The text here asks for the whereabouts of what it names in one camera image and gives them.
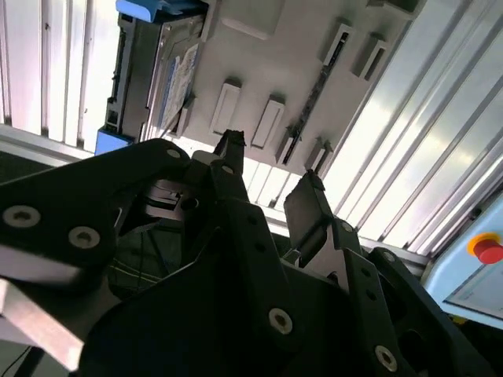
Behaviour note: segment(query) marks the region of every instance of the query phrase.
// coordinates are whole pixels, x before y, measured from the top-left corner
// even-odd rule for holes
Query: silver screw
[[[351,225],[347,224],[345,221],[343,221],[343,228],[346,232],[349,232],[349,233],[353,232],[353,227]]]
[[[226,173],[234,174],[233,168],[232,167],[228,167],[227,165],[223,165],[222,166],[222,170],[225,171]]]
[[[100,243],[100,233],[88,226],[77,226],[68,234],[68,240],[79,249],[92,249]]]
[[[384,257],[389,261],[389,262],[394,262],[395,261],[395,257],[393,256],[392,253],[390,253],[389,251],[385,251],[384,253]]]
[[[168,149],[167,154],[173,157],[174,159],[179,159],[181,154],[179,151],[175,151],[174,149]]]
[[[283,335],[288,335],[293,330],[292,318],[280,308],[272,308],[269,311],[269,323],[275,330]]]
[[[40,212],[29,206],[12,206],[4,210],[3,221],[13,228],[31,228],[40,222]]]
[[[398,370],[398,363],[396,362],[393,353],[385,346],[377,346],[374,350],[377,356],[377,360],[390,372],[396,372]]]

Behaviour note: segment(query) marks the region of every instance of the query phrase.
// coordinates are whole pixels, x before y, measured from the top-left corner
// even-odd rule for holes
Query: corrugated metal wall
[[[429,0],[325,177],[359,234],[434,252],[503,173],[503,2]]]
[[[112,92],[114,0],[0,1],[0,123],[93,151]]]

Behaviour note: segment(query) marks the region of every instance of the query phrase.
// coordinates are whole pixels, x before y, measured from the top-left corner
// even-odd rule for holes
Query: black mechanical part
[[[54,285],[92,289],[126,225],[145,229],[157,216],[183,224],[183,268],[104,315],[93,308],[100,319],[80,335],[78,375],[494,375],[396,256],[362,252],[312,171],[285,202],[303,268],[280,260],[263,212],[248,201],[235,160],[243,148],[243,134],[227,131],[214,155],[190,160],[154,140],[0,186],[2,211],[23,204],[40,213],[30,228],[2,223],[2,256],[15,269],[2,263],[0,273],[39,285],[40,293]],[[188,199],[197,205],[183,210]],[[98,232],[99,244],[69,246],[77,225]],[[20,264],[25,255],[31,264]],[[78,272],[80,285],[67,270]],[[50,293],[54,307],[57,293]],[[61,303],[79,299],[65,294]]]

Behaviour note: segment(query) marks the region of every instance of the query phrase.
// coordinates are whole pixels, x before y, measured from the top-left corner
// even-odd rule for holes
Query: red emergency stop button
[[[494,240],[479,241],[473,252],[484,265],[492,265],[503,259],[503,246]]]
[[[468,253],[475,255],[484,265],[503,260],[503,246],[497,233],[482,233],[473,237],[467,245]]]

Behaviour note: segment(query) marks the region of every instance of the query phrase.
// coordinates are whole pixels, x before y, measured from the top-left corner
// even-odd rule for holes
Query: wire
[[[163,255],[160,252],[159,245],[157,245],[156,238],[154,237],[153,233],[149,230],[147,230],[147,236],[149,236],[150,243],[152,244],[154,252],[156,253],[157,263],[158,263],[159,267],[163,270],[164,276],[168,276],[170,274],[170,270],[167,267],[166,260],[164,259]]]
[[[6,377],[7,372],[9,371],[9,369],[10,369],[10,368],[12,368],[12,367],[16,364],[16,362],[17,362],[17,361],[19,361],[19,360],[20,360],[20,359],[21,359],[21,358],[22,358],[22,357],[26,354],[26,352],[28,352],[28,351],[30,350],[30,348],[31,348],[30,346],[29,346],[29,347],[27,347],[27,348],[26,348],[26,349],[25,349],[25,350],[21,353],[21,355],[19,355],[19,356],[17,357],[17,359],[16,359],[15,361],[13,361],[13,362],[12,362],[12,363],[11,363],[11,364],[7,367],[7,369],[6,369],[5,371],[3,371],[3,373],[2,373],[2,377]]]
[[[148,281],[149,283],[158,283],[159,281],[158,280],[150,280],[149,278],[146,278],[144,276],[139,276],[137,274],[134,274],[134,273],[129,273],[123,269],[120,269],[119,267],[114,267],[114,266],[110,266],[111,269],[114,269],[116,271],[119,271],[121,273],[125,273],[126,275],[129,275],[129,276],[132,276],[132,277],[136,277],[136,278],[140,278],[142,280],[145,280],[145,281]]]
[[[127,265],[126,263],[121,262],[119,259],[114,258],[114,266],[117,266],[118,264],[119,265],[123,265],[124,267],[126,267],[129,270],[131,270],[133,273],[136,273],[137,275],[140,273],[137,269],[134,269],[130,265]],[[141,275],[142,276],[150,277],[151,279],[158,279],[158,280],[162,279],[162,277],[155,276],[155,275],[150,275],[149,273],[141,273]]]
[[[140,265],[138,267],[138,282],[136,292],[140,291],[141,286],[141,271],[143,270],[143,254],[145,253],[145,245],[143,242],[143,233],[140,233]]]

